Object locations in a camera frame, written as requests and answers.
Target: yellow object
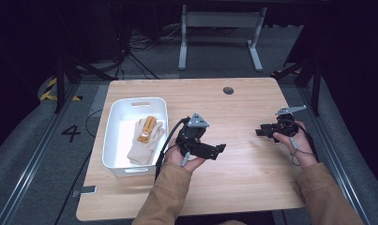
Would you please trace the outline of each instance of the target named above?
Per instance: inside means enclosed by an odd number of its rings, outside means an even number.
[[[153,131],[154,125],[156,123],[157,123],[156,117],[151,116],[151,115],[147,116],[147,118],[145,119],[144,126],[143,126],[143,132],[141,133],[141,135],[139,135],[139,137],[137,138],[137,141],[141,143],[148,143],[149,135],[151,131]]]

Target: person's right hand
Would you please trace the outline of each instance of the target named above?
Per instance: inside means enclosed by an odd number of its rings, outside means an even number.
[[[164,161],[172,162],[173,164],[180,166],[180,164],[183,161],[183,156],[180,153],[180,147],[174,143],[175,143],[175,140],[170,142],[170,145],[172,145],[173,147],[166,152]],[[192,160],[189,160],[183,168],[185,168],[186,170],[190,172],[194,172],[195,169],[203,165],[205,161],[206,161],[205,158],[196,157]]]
[[[296,120],[296,122],[300,126],[305,128],[305,125],[302,122],[297,121],[297,120]],[[311,147],[309,145],[309,142],[306,139],[305,132],[303,132],[302,129],[299,129],[299,131],[294,135],[294,140],[296,142],[297,148],[300,151],[296,151],[294,149],[294,147],[291,144],[289,137],[287,137],[283,134],[280,134],[278,132],[273,133],[273,137],[275,139],[279,140],[281,143],[285,144],[288,147],[289,151],[291,152],[291,155],[295,156],[295,158],[299,162],[300,167],[302,169],[307,168],[307,167],[317,163],[317,159],[315,158],[315,156],[314,156],[314,154],[311,150]]]

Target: wooden table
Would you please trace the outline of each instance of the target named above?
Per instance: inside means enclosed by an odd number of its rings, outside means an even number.
[[[234,93],[224,94],[224,87]],[[145,97],[166,101],[169,130],[198,112],[210,123],[202,142],[227,144],[217,160],[208,160],[195,171],[181,215],[304,206],[295,181],[299,168],[291,163],[288,150],[255,133],[261,124],[277,122],[274,113],[287,107],[274,79],[118,81],[110,84],[83,184],[97,186],[98,192],[81,196],[79,220],[135,218],[142,207],[154,176],[115,177],[102,164],[102,147],[112,104],[121,98]]]

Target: wire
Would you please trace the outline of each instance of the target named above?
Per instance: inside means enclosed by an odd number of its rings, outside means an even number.
[[[124,70],[122,70],[122,68],[121,68],[121,65],[122,65],[123,61],[124,61],[124,58],[118,57],[118,64],[117,64],[118,66],[117,66],[116,72],[114,74],[114,77],[116,78],[117,75],[118,75],[119,70],[121,70],[122,80],[124,80]]]
[[[146,67],[138,58],[136,58],[134,54],[132,54],[132,52],[129,55],[132,56],[140,65],[142,65],[142,67],[144,67],[147,71],[149,71],[151,75],[153,75],[154,77],[160,80],[160,77],[157,76],[155,73],[153,73],[148,67]]]
[[[168,152],[171,148],[177,146],[177,143],[175,143],[174,145],[170,146],[165,152]]]
[[[122,74],[122,81],[125,80],[125,71],[121,68],[121,74]]]
[[[172,131],[169,133],[169,136],[166,139],[165,144],[162,146],[162,149],[161,149],[161,151],[159,153],[159,159],[157,159],[157,162],[156,162],[156,178],[154,180],[157,180],[157,177],[159,177],[159,172],[161,170],[162,161],[163,161],[163,159],[165,157],[166,152],[168,152],[168,150],[171,149],[171,147],[170,147],[166,151],[164,151],[165,148],[166,148],[166,145],[168,145],[168,143],[171,140],[172,135],[174,135],[174,132],[176,131],[176,129],[181,124],[188,122],[188,120],[189,120],[189,117],[181,119],[179,122],[177,122],[177,124],[174,126],[174,128],[172,129]]]
[[[295,155],[296,155],[297,152],[300,152],[300,153],[303,153],[303,154],[307,154],[307,155],[314,156],[315,159],[316,159],[317,161],[319,161],[319,160],[318,160],[317,151],[315,150],[315,146],[314,146],[313,138],[312,138],[311,135],[305,130],[305,128],[302,127],[302,126],[301,126],[300,124],[298,124],[297,122],[292,121],[292,120],[280,119],[279,121],[281,121],[281,122],[288,122],[288,123],[291,123],[291,124],[295,124],[295,125],[297,125],[301,130],[303,130],[303,132],[305,133],[306,139],[307,139],[308,142],[309,142],[309,145],[310,145],[311,151],[312,151],[312,153],[307,153],[307,152],[303,152],[303,151],[301,151],[300,149],[296,148],[296,149],[295,149],[295,152],[294,152],[293,154],[291,154],[291,155],[292,155],[292,158],[291,158],[292,163],[293,163],[295,166],[300,166],[300,165],[294,163],[294,157],[295,157]],[[291,133],[291,134],[290,134],[290,138],[294,137],[294,135],[295,135],[295,133]]]
[[[56,221],[54,222],[54,225],[56,225],[59,222],[60,217],[62,216],[63,211],[66,208],[66,205],[67,205],[67,202],[68,202],[68,198],[71,195],[71,191],[74,189],[74,186],[77,183],[78,178],[80,177],[81,173],[83,172],[83,167],[86,165],[86,162],[88,161],[88,159],[90,158],[91,155],[92,155],[92,151],[90,151],[89,154],[86,156],[85,161],[83,162],[83,164],[81,165],[80,170],[78,171],[77,175],[75,176],[74,181],[72,182],[71,187],[69,188],[68,194],[67,194],[67,196],[66,196],[66,198],[65,198],[65,200],[63,202],[63,206],[60,209],[59,215],[57,216]]]
[[[284,212],[284,210],[281,210],[281,212],[282,212],[282,219],[284,220],[284,224],[286,225],[287,224],[287,218],[285,216],[285,212]]]
[[[171,37],[171,35],[173,35],[177,30],[179,30],[181,28],[181,26],[178,26],[176,27],[172,32],[170,32],[166,37],[160,37],[159,38],[159,41],[153,41],[151,38],[142,38],[140,39],[140,36],[139,34],[133,34],[132,36],[135,36],[136,37],[136,40],[134,41],[131,41],[129,46],[130,48],[134,51],[134,52],[143,52],[143,51],[150,51],[152,49],[154,49],[155,47],[157,47],[160,43],[166,43],[168,41],[171,41],[173,39],[179,39],[179,38],[176,38],[176,37]],[[145,43],[144,47],[142,48],[139,48],[139,47],[133,47],[132,45],[135,45],[135,44],[141,44],[141,43]]]
[[[95,135],[93,135],[91,132],[89,132],[89,129],[88,129],[88,120],[89,120],[89,118],[90,117],[92,117],[92,115],[94,115],[94,114],[96,114],[96,113],[98,113],[98,112],[100,112],[100,111],[102,111],[102,109],[101,110],[98,110],[98,111],[96,111],[96,112],[93,112],[92,114],[90,114],[87,118],[86,118],[86,122],[85,122],[85,128],[86,128],[86,131],[90,134],[90,136],[92,136],[92,137],[94,137],[94,138],[96,138],[96,136]]]
[[[143,47],[133,47],[133,45],[144,44]],[[143,52],[149,50],[151,45],[157,45],[151,38],[148,36],[141,36],[140,34],[132,34],[130,37],[129,47],[134,52]]]
[[[143,70],[141,67],[139,67],[139,65],[137,65],[137,63],[136,63],[133,59],[131,59],[131,58],[129,58],[129,57],[127,57],[127,59],[130,60],[130,61],[132,61],[132,62],[136,65],[136,67],[139,68],[139,69],[142,71],[143,75],[144,75],[148,80],[151,80],[151,78],[149,78],[149,77],[147,77],[147,75],[145,75],[144,70]]]
[[[107,71],[110,71],[112,70],[113,68],[117,68],[119,65],[119,60],[117,63],[114,63],[114,64],[111,64],[109,66],[106,66],[106,67],[100,67],[100,68],[97,68],[97,70],[100,70],[102,72],[107,72]],[[77,68],[77,70],[81,73],[81,74],[92,74],[92,72],[86,70],[86,69],[81,69],[81,68]]]

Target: tan sleeve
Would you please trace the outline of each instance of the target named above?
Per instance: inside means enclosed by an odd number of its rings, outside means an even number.
[[[364,224],[324,163],[317,163],[297,178],[311,224]]]
[[[164,163],[156,183],[132,224],[174,224],[189,192],[192,172]]]

